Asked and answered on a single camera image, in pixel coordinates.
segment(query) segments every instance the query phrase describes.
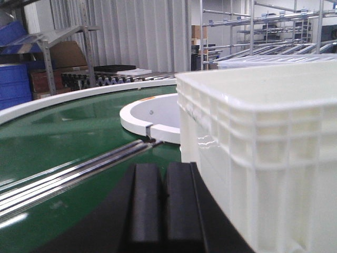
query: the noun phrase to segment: conveyor belt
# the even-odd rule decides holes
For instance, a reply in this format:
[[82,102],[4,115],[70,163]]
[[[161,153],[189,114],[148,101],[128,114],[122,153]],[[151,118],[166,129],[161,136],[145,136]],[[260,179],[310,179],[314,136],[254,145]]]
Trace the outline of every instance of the conveyor belt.
[[[176,93],[175,88],[144,87],[95,95],[1,124],[0,195],[135,140],[145,141],[121,126],[120,109],[139,99]],[[179,146],[164,143],[149,149],[0,221],[0,252],[27,253],[62,234],[103,201],[130,164],[148,161],[164,173],[170,161],[180,161]]]

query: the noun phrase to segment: white wall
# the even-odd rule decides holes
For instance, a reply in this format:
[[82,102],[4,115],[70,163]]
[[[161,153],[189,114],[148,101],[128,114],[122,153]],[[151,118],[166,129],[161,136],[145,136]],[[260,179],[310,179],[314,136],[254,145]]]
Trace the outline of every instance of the white wall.
[[54,29],[49,0],[40,0],[25,6],[29,33],[39,33]]

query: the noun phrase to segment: blue plastic bin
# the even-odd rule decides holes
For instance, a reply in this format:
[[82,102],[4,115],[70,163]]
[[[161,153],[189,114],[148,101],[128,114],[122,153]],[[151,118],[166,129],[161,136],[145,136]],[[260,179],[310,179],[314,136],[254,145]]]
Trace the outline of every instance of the blue plastic bin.
[[32,95],[24,96],[21,98],[14,98],[14,99],[0,99],[0,110],[6,109],[8,107],[12,107],[18,104],[26,103],[32,100]]
[[26,65],[0,65],[0,110],[31,100]]
[[0,45],[7,45],[26,34],[27,31],[19,21],[10,22],[0,28]]

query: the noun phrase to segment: white plastic container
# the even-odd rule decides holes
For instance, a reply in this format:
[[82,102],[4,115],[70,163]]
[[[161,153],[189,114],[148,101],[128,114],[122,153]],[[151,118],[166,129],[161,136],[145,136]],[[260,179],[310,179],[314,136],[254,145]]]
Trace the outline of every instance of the white plastic container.
[[182,160],[258,253],[337,252],[336,69],[176,75]]
[[284,65],[289,63],[337,61],[337,54],[253,55],[220,61],[218,69]]

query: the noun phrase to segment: cardboard box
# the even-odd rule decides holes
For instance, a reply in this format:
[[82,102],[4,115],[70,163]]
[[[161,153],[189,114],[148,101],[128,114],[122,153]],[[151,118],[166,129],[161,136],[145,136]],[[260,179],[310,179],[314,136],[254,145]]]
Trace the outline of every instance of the cardboard box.
[[[54,71],[54,81],[55,81],[55,88],[57,90],[64,88],[62,84],[61,71],[59,70]],[[47,72],[45,71],[31,72],[31,84],[33,92],[48,92],[49,86],[48,86]]]
[[[76,41],[62,41],[50,49],[51,58],[57,69],[64,67],[85,66],[86,59]],[[34,54],[37,60],[43,60],[43,54]]]
[[87,70],[87,69],[88,69],[88,66],[84,65],[84,66],[74,66],[74,67],[62,67],[57,70],[61,71],[61,73],[65,73],[65,72],[80,71],[80,70]]
[[[63,88],[63,89],[60,89],[60,90],[56,90],[56,94],[62,94],[62,93],[67,93],[67,92],[70,92],[71,89],[70,88]],[[51,94],[49,92],[33,92],[33,100],[36,100],[36,99],[43,99],[43,98],[47,98],[51,96]]]
[[[192,38],[201,38],[200,35],[200,26],[199,25],[192,25]],[[207,38],[207,27],[203,27],[203,37]]]

